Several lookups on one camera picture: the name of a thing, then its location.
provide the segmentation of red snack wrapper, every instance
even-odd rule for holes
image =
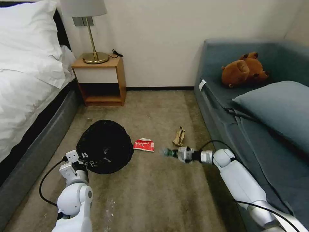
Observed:
[[[136,140],[133,149],[154,152],[155,143],[150,139],[141,138]]]

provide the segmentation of nightstand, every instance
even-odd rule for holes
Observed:
[[[122,57],[110,58],[102,64],[86,64],[80,57],[72,68],[86,106],[124,105],[126,80]]]

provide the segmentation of brown paper trash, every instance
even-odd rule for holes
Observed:
[[[183,127],[180,127],[179,131],[177,131],[176,133],[175,139],[173,140],[173,144],[175,144],[176,146],[182,146],[185,134],[186,131],[183,129]]]

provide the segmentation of stuffed animal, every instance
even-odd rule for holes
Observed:
[[[245,83],[250,70],[244,60],[237,60],[222,67],[222,83],[230,88]]]
[[[244,60],[250,70],[247,78],[248,83],[261,83],[269,77],[267,71],[263,71],[263,66],[258,60],[258,53],[252,52],[249,54],[242,55],[241,60]]]
[[[233,88],[245,83],[258,84],[266,80],[269,74],[263,71],[263,66],[257,57],[257,52],[248,53],[242,55],[240,60],[222,67],[222,83]]]

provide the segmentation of baseboard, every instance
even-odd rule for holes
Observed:
[[[194,86],[174,86],[174,87],[127,87],[127,91],[157,91],[157,90],[193,90]]]

